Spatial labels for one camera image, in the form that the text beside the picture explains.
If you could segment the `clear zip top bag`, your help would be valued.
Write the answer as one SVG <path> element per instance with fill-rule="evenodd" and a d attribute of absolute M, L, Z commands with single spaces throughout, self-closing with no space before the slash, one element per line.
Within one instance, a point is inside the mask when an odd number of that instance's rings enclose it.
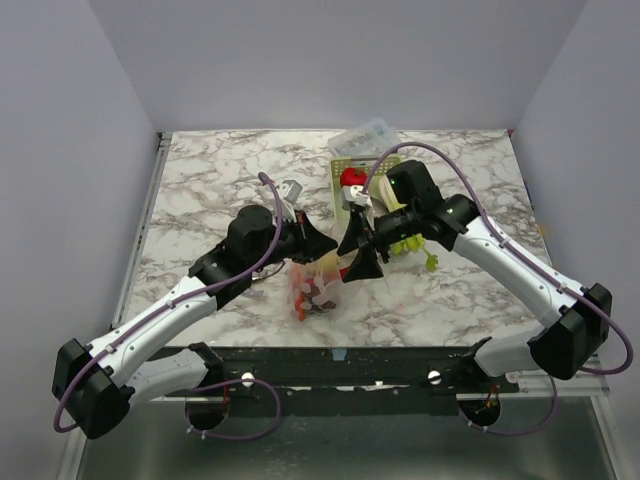
<path fill-rule="evenodd" d="M 347 305 L 349 302 L 355 299 L 355 297 L 359 294 L 361 290 L 361 286 L 356 283 L 348 283 L 345 284 L 342 280 L 342 275 L 346 270 L 347 264 L 351 261 L 350 258 L 347 260 L 341 260 L 337 255 L 337 249 L 330 252 L 334 253 L 339 259 L 338 269 L 332 272 L 319 272 L 317 267 L 317 261 L 301 265 L 297 263 L 291 263 L 290 266 L 286 269 L 287 274 L 287 296 L 286 296 L 286 307 L 287 313 L 290 318 L 293 320 L 297 320 L 293 315 L 293 306 L 291 301 L 291 287 L 289 275 L 292 266 L 297 266 L 300 270 L 304 271 L 304 283 L 302 285 L 302 292 L 311 293 L 312 295 L 317 295 L 320 293 L 327 293 L 333 295 L 337 300 L 337 307 L 334 310 L 330 310 L 325 312 L 324 314 L 305 314 L 305 319 L 302 321 L 309 319 L 312 316 L 320 316 L 320 315 L 330 315 L 334 312 L 340 312 L 347 310 Z"/>

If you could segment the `green fake vegetable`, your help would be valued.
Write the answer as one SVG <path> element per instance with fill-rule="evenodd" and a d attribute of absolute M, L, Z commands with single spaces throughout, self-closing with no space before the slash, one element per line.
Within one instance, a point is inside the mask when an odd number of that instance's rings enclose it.
<path fill-rule="evenodd" d="M 401 203 L 392 188 L 391 180 L 386 176 L 382 176 L 378 181 L 378 190 L 380 198 L 384 203 L 387 210 L 392 213 L 397 210 L 401 210 L 405 207 L 404 203 Z M 401 240 L 391 245 L 391 253 L 393 255 L 402 255 L 408 253 L 422 252 L 426 255 L 425 269 L 429 273 L 433 273 L 437 270 L 439 259 L 438 256 L 432 254 L 426 248 L 426 242 L 420 234 L 413 236 L 404 235 Z"/>

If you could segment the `red fake apple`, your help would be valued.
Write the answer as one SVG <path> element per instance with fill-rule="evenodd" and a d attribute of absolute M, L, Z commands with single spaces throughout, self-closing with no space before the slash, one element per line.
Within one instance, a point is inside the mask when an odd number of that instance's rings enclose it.
<path fill-rule="evenodd" d="M 367 181 L 367 173 L 355 167 L 348 167 L 340 174 L 339 184 L 341 187 L 363 186 Z"/>

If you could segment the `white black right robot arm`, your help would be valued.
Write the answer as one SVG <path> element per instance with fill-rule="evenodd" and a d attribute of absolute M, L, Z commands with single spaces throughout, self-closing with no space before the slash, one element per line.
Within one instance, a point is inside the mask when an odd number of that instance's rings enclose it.
<path fill-rule="evenodd" d="M 496 377 L 521 370 L 541 369 L 569 380 L 607 339 L 609 327 L 600 315 L 610 313 L 612 295 L 605 287 L 585 288 L 553 270 L 493 220 L 484 220 L 468 197 L 442 197 L 423 163 L 402 162 L 387 178 L 401 206 L 379 217 L 371 216 L 371 198 L 362 186 L 341 190 L 350 219 L 338 253 L 356 254 L 344 282 L 382 277 L 381 265 L 388 261 L 392 245 L 421 235 L 483 269 L 540 323 L 530 332 L 477 342 L 463 356 L 459 370 L 467 389 L 483 391 Z"/>

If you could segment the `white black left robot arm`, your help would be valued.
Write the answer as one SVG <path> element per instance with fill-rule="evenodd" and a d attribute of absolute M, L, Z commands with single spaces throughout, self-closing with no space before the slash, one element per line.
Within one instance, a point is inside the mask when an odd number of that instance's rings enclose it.
<path fill-rule="evenodd" d="M 208 347 L 186 347 L 162 360 L 155 354 L 248 290 L 254 271 L 286 259 L 311 263 L 336 247 L 302 210 L 285 219 L 260 205 L 243 207 L 226 237 L 155 304 L 87 344 L 72 338 L 60 347 L 52 380 L 59 402 L 55 430 L 66 432 L 59 421 L 67 413 L 74 427 L 97 439 L 136 403 L 188 389 L 214 393 L 221 385 L 221 361 Z"/>

